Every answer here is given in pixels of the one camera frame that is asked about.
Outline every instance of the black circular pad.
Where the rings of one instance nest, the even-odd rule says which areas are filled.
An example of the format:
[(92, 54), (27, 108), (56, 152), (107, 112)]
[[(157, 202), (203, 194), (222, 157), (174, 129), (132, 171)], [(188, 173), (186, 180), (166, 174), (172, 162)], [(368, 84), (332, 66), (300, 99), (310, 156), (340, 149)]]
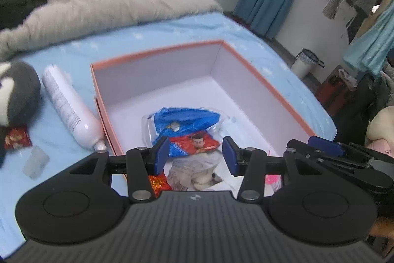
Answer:
[(317, 245), (365, 239), (376, 219), (373, 199), (359, 187), (323, 175), (284, 186), (269, 202), (269, 214), (286, 234)]
[(333, 192), (313, 192), (302, 200), (302, 206), (310, 214), (322, 218), (332, 218), (344, 214), (349, 203), (342, 195)]
[(24, 194), (15, 217), (26, 238), (70, 244), (113, 228), (124, 212), (121, 196), (89, 175), (54, 176)]
[(48, 214), (57, 217), (72, 217), (85, 212), (90, 204), (89, 197), (76, 191), (52, 194), (44, 201)]

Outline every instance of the gray fluffy blanket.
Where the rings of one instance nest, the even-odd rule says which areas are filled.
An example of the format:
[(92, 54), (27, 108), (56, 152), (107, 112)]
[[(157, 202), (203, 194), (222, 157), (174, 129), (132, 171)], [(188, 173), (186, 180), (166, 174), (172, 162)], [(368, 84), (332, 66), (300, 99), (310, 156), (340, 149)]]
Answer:
[(0, 61), (111, 28), (216, 10), (214, 0), (48, 0), (22, 25), (0, 32)]

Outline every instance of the bed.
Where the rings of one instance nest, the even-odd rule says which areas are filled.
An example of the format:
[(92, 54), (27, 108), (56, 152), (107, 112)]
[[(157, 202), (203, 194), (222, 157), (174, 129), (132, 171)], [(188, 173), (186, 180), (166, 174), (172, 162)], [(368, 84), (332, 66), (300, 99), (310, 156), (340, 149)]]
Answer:
[(0, 30), (0, 61), (17, 52), (113, 28), (221, 10), (214, 0), (46, 0), (47, 3), (44, 0), (28, 16), (9, 24), (18, 17), (15, 13), (24, 12), (31, 3), (36, 3), (36, 0), (18, 1), (15, 9), (15, 0), (5, 0), (3, 6), (4, 26), (8, 28)]
[[(39, 76), (46, 66), (57, 64), (70, 74), (76, 91), (87, 106), (96, 112), (93, 99), (95, 92), (89, 68), (92, 62), (150, 48), (216, 39), (225, 40), (251, 62), (306, 120), (316, 135), (329, 140), (335, 137), (336, 128), (330, 116), (277, 53), (264, 41), (218, 12), (121, 28), (29, 52), (18, 59), (31, 64)], [(42, 148), (50, 156), (50, 162), (37, 180), (31, 180), (22, 173), (31, 149), (21, 149), (7, 155), (0, 169), (2, 257), (10, 255), (24, 242), (14, 216), (19, 197), (91, 153), (74, 141), (43, 89), (40, 108), (29, 124), (29, 133), (33, 145)], [(126, 182), (122, 176), (115, 175), (112, 186), (119, 194), (127, 195)]]

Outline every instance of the snack package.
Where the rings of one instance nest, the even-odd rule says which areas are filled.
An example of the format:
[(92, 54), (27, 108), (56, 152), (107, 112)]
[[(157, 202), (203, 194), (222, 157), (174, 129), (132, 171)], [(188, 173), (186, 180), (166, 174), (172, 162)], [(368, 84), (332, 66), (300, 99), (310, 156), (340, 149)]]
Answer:
[(199, 131), (190, 135), (170, 137), (170, 156), (187, 156), (213, 151), (220, 143), (214, 140), (207, 131)]
[(167, 176), (167, 182), (174, 191), (202, 191), (221, 181), (213, 170), (223, 156), (219, 152), (200, 153), (177, 158)]
[(157, 176), (149, 175), (148, 177), (156, 197), (159, 196), (161, 191), (172, 191), (172, 188), (168, 184), (164, 173), (161, 173)]
[(168, 136), (170, 157), (208, 152), (220, 146), (211, 135), (227, 118), (208, 109), (164, 107), (143, 118), (143, 138), (145, 145), (152, 147), (162, 136)]
[(21, 149), (23, 147), (30, 147), (31, 145), (32, 142), (30, 141), (26, 126), (11, 129), (4, 141), (4, 148), (6, 150)]

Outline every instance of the white spray can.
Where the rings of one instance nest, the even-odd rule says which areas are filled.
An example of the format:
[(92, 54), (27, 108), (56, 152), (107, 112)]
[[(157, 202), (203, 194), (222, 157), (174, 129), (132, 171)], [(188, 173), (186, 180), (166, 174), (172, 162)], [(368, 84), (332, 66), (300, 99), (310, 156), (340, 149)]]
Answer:
[(105, 152), (107, 147), (100, 122), (87, 108), (64, 72), (56, 65), (49, 65), (41, 79), (52, 104), (78, 144), (99, 153)]

